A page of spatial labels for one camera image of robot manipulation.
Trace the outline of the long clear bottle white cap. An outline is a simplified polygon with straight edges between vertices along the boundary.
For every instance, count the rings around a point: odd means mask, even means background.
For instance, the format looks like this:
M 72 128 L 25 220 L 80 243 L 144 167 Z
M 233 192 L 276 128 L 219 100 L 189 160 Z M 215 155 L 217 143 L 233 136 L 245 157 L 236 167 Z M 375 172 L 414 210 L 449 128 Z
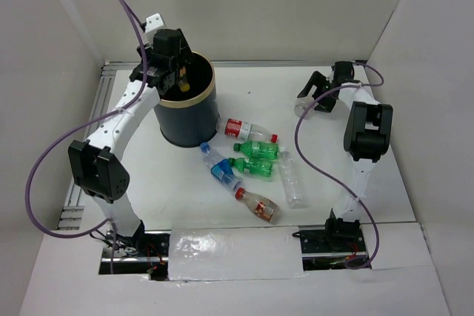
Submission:
M 291 209 L 306 208 L 307 202 L 299 183 L 295 160 L 285 147 L 282 147 L 279 152 L 278 170 L 288 206 Z

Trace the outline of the clear bottle blue label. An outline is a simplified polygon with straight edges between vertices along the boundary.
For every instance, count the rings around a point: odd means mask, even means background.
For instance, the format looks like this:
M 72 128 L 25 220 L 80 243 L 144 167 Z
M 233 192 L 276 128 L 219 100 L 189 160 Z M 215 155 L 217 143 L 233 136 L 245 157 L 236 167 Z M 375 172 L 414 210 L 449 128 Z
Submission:
M 241 179 L 234 174 L 229 160 L 207 142 L 201 143 L 199 148 L 210 174 L 227 190 L 235 193 L 241 187 Z

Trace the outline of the clear bottle yellow cap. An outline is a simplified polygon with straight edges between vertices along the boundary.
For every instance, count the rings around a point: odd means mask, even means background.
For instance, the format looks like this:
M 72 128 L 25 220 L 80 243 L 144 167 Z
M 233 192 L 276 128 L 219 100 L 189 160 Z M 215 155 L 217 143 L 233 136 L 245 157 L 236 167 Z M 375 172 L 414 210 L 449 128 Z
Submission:
M 190 90 L 190 85 L 187 80 L 187 70 L 186 67 L 182 67 L 179 70 L 179 76 L 177 79 L 178 88 L 181 90 L 182 93 L 185 93 Z

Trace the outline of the clear capless jar bottle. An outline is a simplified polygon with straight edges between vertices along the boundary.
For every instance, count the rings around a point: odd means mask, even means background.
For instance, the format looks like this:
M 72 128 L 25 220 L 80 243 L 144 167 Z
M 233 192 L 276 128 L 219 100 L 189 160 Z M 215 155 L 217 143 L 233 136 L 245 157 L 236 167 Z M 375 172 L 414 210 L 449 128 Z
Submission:
M 301 117 L 304 111 L 312 104 L 314 99 L 311 96 L 297 98 L 294 106 L 294 113 Z

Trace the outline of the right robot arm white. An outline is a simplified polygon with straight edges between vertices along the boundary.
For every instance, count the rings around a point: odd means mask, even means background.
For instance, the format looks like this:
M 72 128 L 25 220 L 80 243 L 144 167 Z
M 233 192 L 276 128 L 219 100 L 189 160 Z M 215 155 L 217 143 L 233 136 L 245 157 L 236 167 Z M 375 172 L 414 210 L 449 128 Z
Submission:
M 368 85 L 356 80 L 354 66 L 351 61 L 337 61 L 328 76 L 313 72 L 295 105 L 298 116 L 315 111 L 330 113 L 338 102 L 350 110 L 343 148 L 353 163 L 351 182 L 343 185 L 346 193 L 324 225 L 323 242 L 332 251 L 355 243 L 360 236 L 362 198 L 375 165 L 387 153 L 392 129 L 393 107 L 375 100 L 365 90 Z

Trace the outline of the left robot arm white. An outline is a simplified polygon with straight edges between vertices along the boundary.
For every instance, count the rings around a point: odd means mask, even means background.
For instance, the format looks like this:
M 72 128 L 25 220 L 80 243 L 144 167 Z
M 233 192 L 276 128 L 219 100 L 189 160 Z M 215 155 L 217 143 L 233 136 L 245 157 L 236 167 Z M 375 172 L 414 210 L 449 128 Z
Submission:
M 113 111 L 85 141 L 68 147 L 75 184 L 97 203 L 112 225 L 112 240 L 130 256 L 145 250 L 146 238 L 127 197 L 130 175 L 121 159 L 145 116 L 185 78 L 186 66 L 194 60 L 180 29 L 155 31 L 143 50 Z

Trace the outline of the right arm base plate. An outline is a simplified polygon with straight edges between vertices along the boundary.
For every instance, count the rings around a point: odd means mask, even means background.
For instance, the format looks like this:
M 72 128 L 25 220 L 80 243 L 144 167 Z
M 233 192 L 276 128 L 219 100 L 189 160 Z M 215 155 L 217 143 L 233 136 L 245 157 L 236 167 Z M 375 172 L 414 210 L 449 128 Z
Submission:
M 369 259 L 361 229 L 355 238 L 330 239 L 323 227 L 299 228 L 291 235 L 299 240 L 305 272 L 363 266 Z

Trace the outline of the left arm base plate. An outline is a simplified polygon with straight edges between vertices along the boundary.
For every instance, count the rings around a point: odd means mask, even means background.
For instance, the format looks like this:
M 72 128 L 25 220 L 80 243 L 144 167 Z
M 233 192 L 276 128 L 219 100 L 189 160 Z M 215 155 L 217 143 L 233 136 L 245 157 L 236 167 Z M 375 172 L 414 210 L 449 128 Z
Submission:
M 113 264 L 114 275 L 145 275 L 149 280 L 168 281 L 170 231 L 150 231 L 144 235 L 144 246 L 134 249 L 116 241 L 112 252 L 113 236 L 100 232 L 95 239 L 103 242 L 100 275 L 110 275 Z

